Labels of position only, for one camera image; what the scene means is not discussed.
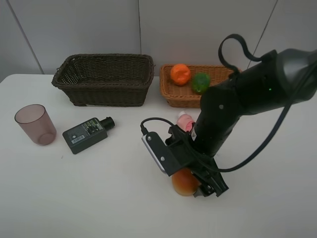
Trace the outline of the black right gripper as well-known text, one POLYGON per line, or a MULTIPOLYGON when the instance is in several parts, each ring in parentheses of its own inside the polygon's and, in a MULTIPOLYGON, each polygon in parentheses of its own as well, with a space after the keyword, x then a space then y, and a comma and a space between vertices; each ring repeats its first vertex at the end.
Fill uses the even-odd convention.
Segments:
POLYGON ((212 194, 219 197, 229 189, 220 173, 236 169, 220 169, 211 162, 240 116, 240 112, 235 109, 201 110, 191 131, 186 132, 177 125, 169 128, 168 133, 171 137, 165 142, 173 158, 165 164, 167 173, 173 174, 182 168, 197 165, 216 171, 198 174, 201 185, 193 194, 195 198, 208 197, 212 194))

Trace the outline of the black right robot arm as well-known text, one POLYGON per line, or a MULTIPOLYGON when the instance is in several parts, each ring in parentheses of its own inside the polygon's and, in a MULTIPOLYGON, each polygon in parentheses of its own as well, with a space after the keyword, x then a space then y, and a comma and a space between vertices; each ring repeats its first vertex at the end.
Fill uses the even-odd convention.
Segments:
POLYGON ((221 195, 227 191, 214 156, 242 116, 282 108, 264 142, 243 162, 229 168, 236 171, 251 162, 272 140, 293 104, 309 100, 317 90, 317 53, 286 49, 272 51, 265 60, 210 87, 201 97, 201 112, 193 128, 182 132, 169 129, 166 140, 170 155, 161 162, 173 175, 188 168, 201 182, 197 195, 221 195))

